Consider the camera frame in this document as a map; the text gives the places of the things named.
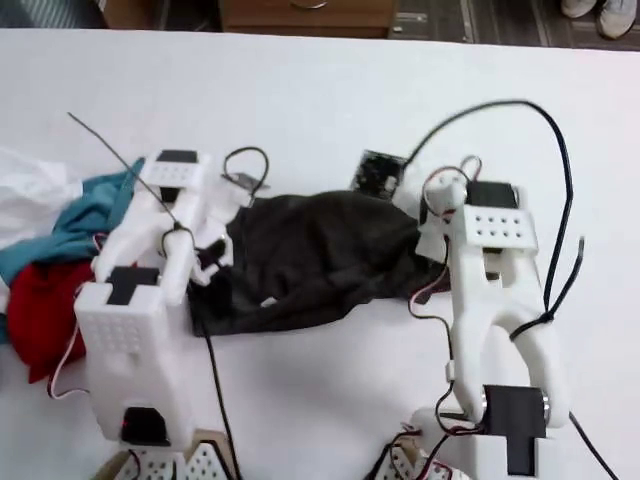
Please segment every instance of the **red cloth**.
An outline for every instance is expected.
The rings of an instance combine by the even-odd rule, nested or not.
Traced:
[[[92,280],[90,262],[32,264],[13,280],[7,306],[9,338],[29,365],[29,383],[52,374],[69,345],[76,324],[74,294]],[[67,364],[84,357],[78,334]]]

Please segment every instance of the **pile of clothes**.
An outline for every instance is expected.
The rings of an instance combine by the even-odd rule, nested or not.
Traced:
[[[134,183],[130,172],[81,182],[63,164],[0,148],[0,343],[29,366],[30,383],[67,349],[75,294],[93,278],[99,239],[121,222]],[[84,353],[78,336],[68,361]]]
[[[49,376],[68,348],[73,303],[93,279],[98,238],[122,221],[136,178],[122,172],[74,182],[63,165],[9,162],[9,155],[0,150],[0,343],[11,342],[33,383]],[[198,336],[334,322],[374,298],[407,299],[443,269],[416,255],[415,219],[360,192],[256,199],[227,233],[233,265],[222,266],[208,286],[187,289]],[[445,278],[438,290],[448,287]],[[78,335],[68,361],[84,354]]]

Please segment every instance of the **black circuit board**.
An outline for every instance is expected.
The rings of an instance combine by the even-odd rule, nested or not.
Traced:
[[[351,190],[391,200],[402,181],[405,162],[401,157],[365,150],[351,181]]]

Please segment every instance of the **blue cloth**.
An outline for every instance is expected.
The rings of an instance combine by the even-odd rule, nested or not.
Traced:
[[[144,161],[133,170],[139,173]],[[93,177],[83,182],[82,197],[62,211],[50,235],[23,240],[0,250],[0,276],[10,287],[33,262],[63,263],[97,255],[95,233],[109,233],[122,221],[133,196],[135,176],[128,172]]]

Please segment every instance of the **floor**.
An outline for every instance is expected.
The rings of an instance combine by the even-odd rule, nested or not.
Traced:
[[[640,51],[640,26],[601,38],[595,14],[571,21],[560,0],[398,0],[391,38]]]

